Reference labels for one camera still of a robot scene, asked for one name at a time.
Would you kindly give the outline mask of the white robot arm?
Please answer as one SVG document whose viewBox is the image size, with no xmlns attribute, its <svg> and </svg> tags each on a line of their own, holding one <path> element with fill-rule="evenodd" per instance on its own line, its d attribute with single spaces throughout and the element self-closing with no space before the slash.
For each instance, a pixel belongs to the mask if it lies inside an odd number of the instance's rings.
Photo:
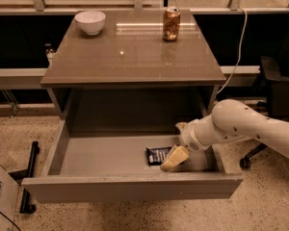
<svg viewBox="0 0 289 231">
<path fill-rule="evenodd" d="M 178 122 L 179 145 L 174 145 L 160 169 L 170 171 L 185 162 L 190 153 L 216 143 L 254 139 L 289 159 L 289 122 L 261 115 L 246 104 L 225 99 L 210 115 L 190 122 Z"/>
</svg>

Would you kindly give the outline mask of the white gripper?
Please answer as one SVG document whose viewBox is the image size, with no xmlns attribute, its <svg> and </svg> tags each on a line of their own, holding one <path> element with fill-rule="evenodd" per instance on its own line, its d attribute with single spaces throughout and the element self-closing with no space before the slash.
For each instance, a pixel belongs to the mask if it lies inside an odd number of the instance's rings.
<svg viewBox="0 0 289 231">
<path fill-rule="evenodd" d="M 181 145 L 174 145 L 166 159 L 160 165 L 163 171 L 170 171 L 189 158 L 189 151 L 206 150 L 197 137 L 198 119 L 190 122 L 178 122 L 175 127 L 179 130 L 179 141 Z"/>
</svg>

